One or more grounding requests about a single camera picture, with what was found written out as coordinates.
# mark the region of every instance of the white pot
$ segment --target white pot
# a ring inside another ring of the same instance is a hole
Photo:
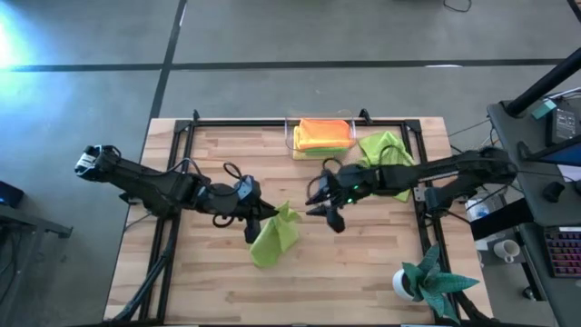
[[[414,299],[414,297],[407,293],[406,290],[403,288],[403,276],[404,276],[404,272],[403,269],[399,269],[394,275],[393,275],[393,291],[395,291],[395,293],[402,299],[407,300],[407,301],[412,301]]]

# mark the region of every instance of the artificial plant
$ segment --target artificial plant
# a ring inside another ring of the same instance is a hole
[[[477,280],[456,275],[449,272],[441,272],[438,263],[439,245],[435,244],[417,266],[412,263],[402,263],[403,270],[408,277],[409,290],[414,296],[414,302],[426,300],[439,317],[446,315],[457,324],[460,324],[452,303],[446,293],[466,290],[478,283]]]

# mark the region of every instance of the black desk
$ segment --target black desk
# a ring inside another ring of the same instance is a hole
[[[581,105],[581,100],[570,100],[574,105]],[[488,108],[488,115],[495,126],[498,138],[510,159],[519,170],[560,174],[554,164],[527,163],[518,158],[517,142],[524,141],[534,153],[544,148],[545,124],[528,115],[514,119],[507,115],[500,104]],[[549,301],[556,319],[561,327],[577,327],[581,324],[580,301],[581,280],[552,278],[547,267],[547,250],[544,245],[540,226],[573,226],[581,224],[581,196],[573,185],[567,184],[561,193],[558,203],[549,203],[541,193],[548,183],[562,177],[540,176],[520,173],[517,177],[526,199],[529,213],[534,223],[522,223],[517,229],[524,243],[524,253],[533,273],[537,287],[543,297]]]

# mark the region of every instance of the potted plant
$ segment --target potted plant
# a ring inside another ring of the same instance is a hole
[[[439,245],[432,246],[421,263],[402,263],[403,268],[393,275],[395,293],[409,301],[426,300],[439,317],[447,316],[460,324],[446,293],[466,290],[478,283],[477,280],[441,272],[438,263]]]

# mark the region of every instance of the orange cloth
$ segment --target orange cloth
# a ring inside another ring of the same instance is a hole
[[[349,124],[342,120],[301,119],[298,136],[300,150],[353,145]]]

